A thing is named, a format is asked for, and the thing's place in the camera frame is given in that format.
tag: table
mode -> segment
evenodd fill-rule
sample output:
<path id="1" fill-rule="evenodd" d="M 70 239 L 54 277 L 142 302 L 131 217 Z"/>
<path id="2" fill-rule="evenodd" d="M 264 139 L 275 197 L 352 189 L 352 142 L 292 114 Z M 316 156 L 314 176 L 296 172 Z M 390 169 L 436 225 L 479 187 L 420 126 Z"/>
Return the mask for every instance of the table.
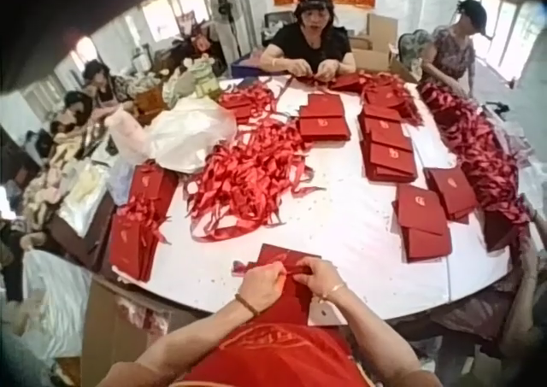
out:
<path id="1" fill-rule="evenodd" d="M 286 78 L 278 77 L 268 86 L 277 95 L 285 82 Z M 415 85 L 407 87 L 418 98 Z M 280 98 L 278 111 L 297 114 L 310 91 L 293 82 Z M 280 207 L 284 225 L 260 228 L 218 243 L 195 242 L 179 186 L 168 210 L 170 220 L 161 228 L 171 244 L 158 245 L 150 281 L 138 282 L 115 271 L 158 296 L 214 312 L 233 298 L 241 283 L 241 278 L 231 275 L 233 261 L 255 261 L 262 244 L 270 243 L 332 261 L 349 287 L 385 320 L 444 305 L 501 278 L 508 271 L 509 251 L 487 253 L 474 216 L 468 226 L 450 222 L 451 256 L 420 263 L 404 260 L 391 207 L 396 186 L 370 183 L 364 178 L 356 121 L 361 112 L 360 99 L 340 95 L 351 140 L 345 144 L 318 144 L 309 152 L 306 163 L 315 170 L 312 185 L 326 190 L 300 199 L 286 194 Z M 416 102 L 425 125 L 405 125 L 403 130 L 413 140 L 418 169 L 453 167 L 455 156 L 442 144 L 425 104 L 420 99 Z M 419 171 L 419 175 L 413 185 L 425 188 L 423 173 Z M 339 325 L 345 321 L 328 303 L 312 302 L 309 323 Z"/>

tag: fan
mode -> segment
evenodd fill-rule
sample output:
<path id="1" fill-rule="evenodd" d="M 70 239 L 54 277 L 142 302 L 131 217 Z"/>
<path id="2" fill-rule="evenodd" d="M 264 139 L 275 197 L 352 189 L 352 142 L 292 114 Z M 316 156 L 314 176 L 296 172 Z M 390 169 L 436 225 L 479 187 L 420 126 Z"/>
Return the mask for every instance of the fan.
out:
<path id="1" fill-rule="evenodd" d="M 210 0 L 213 10 L 213 20 L 220 24 L 229 24 L 232 35 L 238 48 L 238 56 L 241 57 L 241 48 L 238 41 L 236 21 L 241 16 L 239 0 Z"/>

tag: round table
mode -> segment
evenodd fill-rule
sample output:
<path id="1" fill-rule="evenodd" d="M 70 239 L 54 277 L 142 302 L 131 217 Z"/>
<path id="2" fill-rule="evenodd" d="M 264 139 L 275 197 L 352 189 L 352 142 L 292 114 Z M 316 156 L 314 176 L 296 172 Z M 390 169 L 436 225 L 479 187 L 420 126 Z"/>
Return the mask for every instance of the round table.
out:
<path id="1" fill-rule="evenodd" d="M 287 81 L 268 82 L 276 95 Z M 224 85 L 239 80 L 225 81 Z M 403 125 L 412 138 L 419 178 L 413 185 L 426 188 L 423 167 L 453 167 L 456 158 L 441 142 L 433 118 L 419 99 L 415 85 L 407 85 L 415 97 L 424 126 Z M 296 81 L 281 96 L 278 111 L 297 114 L 313 90 Z M 190 235 L 190 219 L 182 186 L 175 191 L 169 220 L 161 231 L 170 244 L 158 244 L 150 281 L 141 288 L 173 302 L 215 312 L 233 299 L 241 278 L 232 276 L 232 263 L 255 261 L 263 243 L 294 249 L 332 261 L 348 286 L 382 319 L 419 313 L 485 288 L 508 271 L 509 251 L 487 252 L 479 222 L 470 215 L 469 225 L 450 222 L 452 254 L 433 261 L 405 261 L 399 226 L 391 203 L 394 184 L 370 183 L 364 177 L 356 117 L 362 110 L 360 97 L 341 93 L 351 140 L 344 144 L 316 144 L 307 165 L 315 170 L 314 186 L 324 191 L 295 199 L 287 193 L 280 206 L 285 222 L 262 227 L 234 239 L 199 243 Z M 310 325 L 345 324 L 338 310 L 328 303 L 312 302 Z"/>

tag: black shirt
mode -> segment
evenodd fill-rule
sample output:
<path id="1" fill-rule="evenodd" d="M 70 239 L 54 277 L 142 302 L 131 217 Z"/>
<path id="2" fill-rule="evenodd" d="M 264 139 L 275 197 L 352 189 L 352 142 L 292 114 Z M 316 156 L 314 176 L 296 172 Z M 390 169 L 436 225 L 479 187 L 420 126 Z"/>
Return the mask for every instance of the black shirt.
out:
<path id="1" fill-rule="evenodd" d="M 285 58 L 303 59 L 308 62 L 314 73 L 324 60 L 342 61 L 351 52 L 348 32 L 342 27 L 332 27 L 324 32 L 319 49 L 311 48 L 300 29 L 298 22 L 281 28 L 272 39 L 272 43 L 283 50 Z"/>

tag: gold bracelet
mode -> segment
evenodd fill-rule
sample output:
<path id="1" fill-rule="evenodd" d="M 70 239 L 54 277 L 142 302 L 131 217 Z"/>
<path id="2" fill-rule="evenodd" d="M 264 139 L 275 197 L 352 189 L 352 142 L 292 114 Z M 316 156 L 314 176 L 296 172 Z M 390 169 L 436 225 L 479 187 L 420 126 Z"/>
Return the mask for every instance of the gold bracelet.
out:
<path id="1" fill-rule="evenodd" d="M 345 287 L 345 286 L 346 286 L 345 283 L 337 284 L 337 285 L 334 286 L 332 289 L 330 289 L 327 293 L 324 293 L 324 294 L 321 296 L 321 300 L 322 300 L 322 301 L 325 301 L 332 293 L 334 293 L 335 291 L 338 291 L 338 290 L 342 289 L 342 288 Z"/>
<path id="2" fill-rule="evenodd" d="M 243 297 L 239 294 L 239 293 L 236 293 L 236 296 L 235 296 L 235 299 L 241 303 L 243 305 L 244 308 L 246 308 L 247 310 L 249 310 L 251 313 L 253 313 L 253 316 L 258 316 L 260 314 L 260 312 L 258 310 L 256 310 L 255 308 L 253 308 L 249 302 L 247 302 L 245 299 L 243 299 Z"/>

